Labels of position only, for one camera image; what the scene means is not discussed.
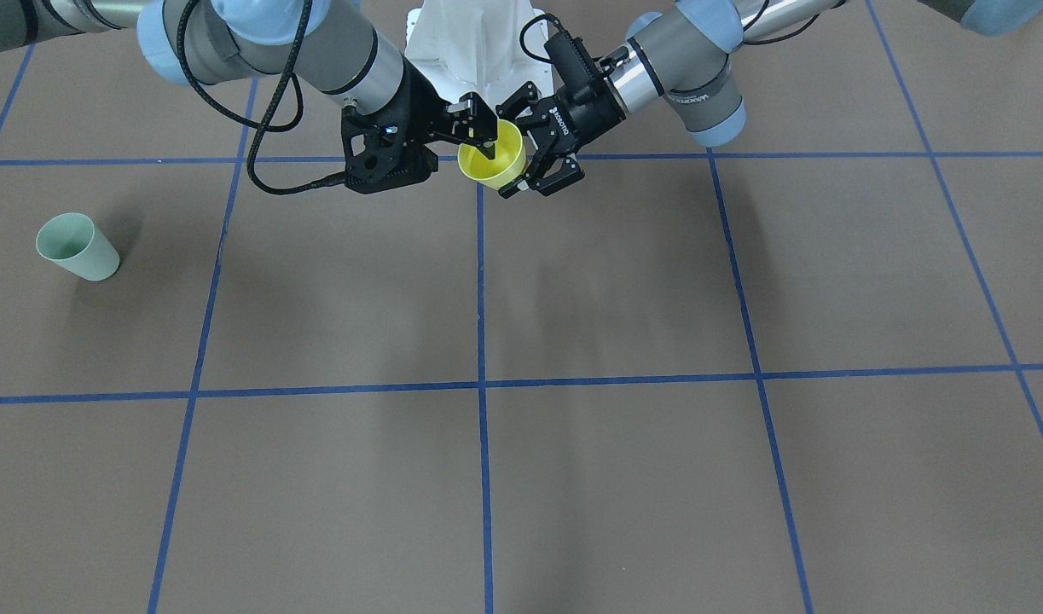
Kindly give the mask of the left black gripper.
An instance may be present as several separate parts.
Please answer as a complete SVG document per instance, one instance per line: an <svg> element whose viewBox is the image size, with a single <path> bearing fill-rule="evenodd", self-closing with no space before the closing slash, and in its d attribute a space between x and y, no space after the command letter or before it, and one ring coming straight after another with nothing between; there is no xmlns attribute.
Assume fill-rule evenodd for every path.
<svg viewBox="0 0 1043 614"><path fill-rule="evenodd" d="M498 188L502 198L511 198L522 191L551 197L586 177L586 171L576 159L576 152L626 118L617 96L607 81L606 70L599 67L606 90L591 104L573 106L556 96L557 90L545 97L533 81L526 81L498 104L498 118L517 125L519 129L534 129L537 144L536 155L526 159L520 174Z"/></svg>

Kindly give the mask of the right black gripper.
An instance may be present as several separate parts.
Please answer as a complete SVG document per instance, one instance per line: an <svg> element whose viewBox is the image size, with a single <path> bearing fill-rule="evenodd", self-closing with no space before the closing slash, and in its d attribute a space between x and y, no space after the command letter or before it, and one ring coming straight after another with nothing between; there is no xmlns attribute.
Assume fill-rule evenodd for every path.
<svg viewBox="0 0 1043 614"><path fill-rule="evenodd" d="M342 112L343 186L377 194L425 182L438 170L437 155L427 144L437 140L439 120L440 140L470 145L484 159L494 159L498 119L475 92L446 102L411 62L404 62L397 92L384 107L369 115L354 106Z"/></svg>

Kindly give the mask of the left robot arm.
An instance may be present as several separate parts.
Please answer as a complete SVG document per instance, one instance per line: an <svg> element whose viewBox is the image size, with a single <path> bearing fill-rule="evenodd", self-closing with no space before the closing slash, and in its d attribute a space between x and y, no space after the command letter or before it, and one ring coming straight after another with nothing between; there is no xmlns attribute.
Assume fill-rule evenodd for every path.
<svg viewBox="0 0 1043 614"><path fill-rule="evenodd" d="M603 55L591 54L559 16L534 15L520 28L522 52L551 67L560 85L543 96L522 85L498 106L498 116L534 144L499 194L550 195L578 182L578 153L655 101L676 113L698 147L728 145L748 122L739 57L783 60L796 49L797 60L786 60L779 75L791 96L799 75L842 63L862 46L864 32L812 47L799 43L818 20L844 8L843 1L677 1L668 13L639 16Z"/></svg>

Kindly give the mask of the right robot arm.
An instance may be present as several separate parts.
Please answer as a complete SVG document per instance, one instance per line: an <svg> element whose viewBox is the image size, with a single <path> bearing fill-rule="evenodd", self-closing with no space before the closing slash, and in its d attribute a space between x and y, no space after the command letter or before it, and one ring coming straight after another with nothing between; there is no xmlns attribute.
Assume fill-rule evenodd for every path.
<svg viewBox="0 0 1043 614"><path fill-rule="evenodd" d="M252 129L247 171L268 194L425 182L434 142L496 153L498 117L477 93L445 101L350 1L0 1L0 52L54 38L132 30L159 75ZM256 172L265 136L304 115L304 85L337 102L345 166L292 187Z"/></svg>

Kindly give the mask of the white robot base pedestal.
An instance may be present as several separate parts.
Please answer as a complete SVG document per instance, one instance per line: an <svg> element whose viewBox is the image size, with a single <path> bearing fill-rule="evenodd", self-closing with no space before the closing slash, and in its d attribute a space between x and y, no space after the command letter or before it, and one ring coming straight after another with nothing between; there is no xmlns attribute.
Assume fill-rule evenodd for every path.
<svg viewBox="0 0 1043 614"><path fill-rule="evenodd" d="M548 23L529 1L425 1L407 14L404 55L444 100L475 92L491 107L525 83L553 93L553 68L532 59L544 51Z"/></svg>

